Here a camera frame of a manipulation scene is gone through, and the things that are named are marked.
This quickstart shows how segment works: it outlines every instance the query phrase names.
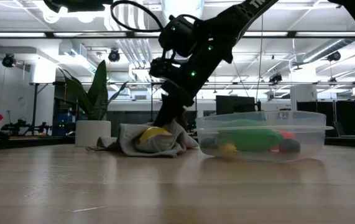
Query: office chair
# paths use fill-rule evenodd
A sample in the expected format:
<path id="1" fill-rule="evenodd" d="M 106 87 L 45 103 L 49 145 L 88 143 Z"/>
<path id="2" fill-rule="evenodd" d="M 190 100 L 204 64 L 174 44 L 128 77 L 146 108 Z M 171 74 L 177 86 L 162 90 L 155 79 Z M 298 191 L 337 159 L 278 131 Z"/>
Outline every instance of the office chair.
<path id="1" fill-rule="evenodd" d="M 336 132 L 338 133 L 339 138 L 355 138 L 355 135 L 348 135 L 344 133 L 344 129 L 339 122 L 333 123 L 334 128 L 336 128 Z"/>

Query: potted plant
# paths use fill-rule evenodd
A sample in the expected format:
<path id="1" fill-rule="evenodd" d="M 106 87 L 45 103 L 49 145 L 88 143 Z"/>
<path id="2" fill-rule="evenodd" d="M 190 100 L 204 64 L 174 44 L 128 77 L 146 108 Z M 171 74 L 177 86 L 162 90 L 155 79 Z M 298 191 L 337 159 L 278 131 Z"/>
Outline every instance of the potted plant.
<path id="1" fill-rule="evenodd" d="M 109 103 L 125 89 L 127 82 L 123 83 L 119 91 L 108 99 L 107 69 L 104 60 L 98 65 L 93 82 L 87 92 L 78 79 L 68 71 L 60 70 L 64 74 L 67 90 L 76 96 L 79 107 L 88 117 L 88 120 L 76 122 L 75 145 L 95 146 L 99 137 L 111 137 L 111 122 L 105 120 L 107 108 Z"/>

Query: gray cloth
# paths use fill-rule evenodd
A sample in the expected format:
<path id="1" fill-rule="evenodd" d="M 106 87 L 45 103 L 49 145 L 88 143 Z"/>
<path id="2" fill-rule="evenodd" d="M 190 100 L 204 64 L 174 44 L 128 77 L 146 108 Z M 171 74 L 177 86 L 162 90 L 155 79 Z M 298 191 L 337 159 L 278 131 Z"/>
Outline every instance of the gray cloth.
<path id="1" fill-rule="evenodd" d="M 177 157 L 177 154 L 199 147 L 198 143 L 176 122 L 172 121 L 164 128 L 172 133 L 155 135 L 140 143 L 141 134 L 151 127 L 150 124 L 121 124 L 118 139 L 99 138 L 96 148 L 88 150 L 121 150 L 128 156 L 138 157 Z"/>

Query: green toy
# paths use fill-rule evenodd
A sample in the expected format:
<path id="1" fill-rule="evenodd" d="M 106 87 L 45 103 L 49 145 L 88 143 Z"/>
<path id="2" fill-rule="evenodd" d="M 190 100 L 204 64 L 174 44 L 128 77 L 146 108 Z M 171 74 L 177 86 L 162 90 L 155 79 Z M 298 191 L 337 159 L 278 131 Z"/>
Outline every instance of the green toy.
<path id="1" fill-rule="evenodd" d="M 240 119 L 224 123 L 223 127 L 245 127 L 245 126 L 264 126 L 267 123 Z M 278 146 L 284 137 L 282 134 L 271 129 L 248 129 L 248 130 L 225 130 L 218 131 L 216 135 L 217 145 L 233 144 L 238 151 L 262 152 L 269 151 Z"/>

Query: white plant pot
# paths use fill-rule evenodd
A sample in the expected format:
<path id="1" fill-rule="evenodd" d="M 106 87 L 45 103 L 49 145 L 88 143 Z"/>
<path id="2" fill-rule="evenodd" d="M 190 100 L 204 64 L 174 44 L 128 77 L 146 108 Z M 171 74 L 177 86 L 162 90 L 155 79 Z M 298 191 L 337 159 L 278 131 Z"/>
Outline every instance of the white plant pot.
<path id="1" fill-rule="evenodd" d="M 75 146 L 94 147 L 99 137 L 111 137 L 110 121 L 76 122 Z"/>

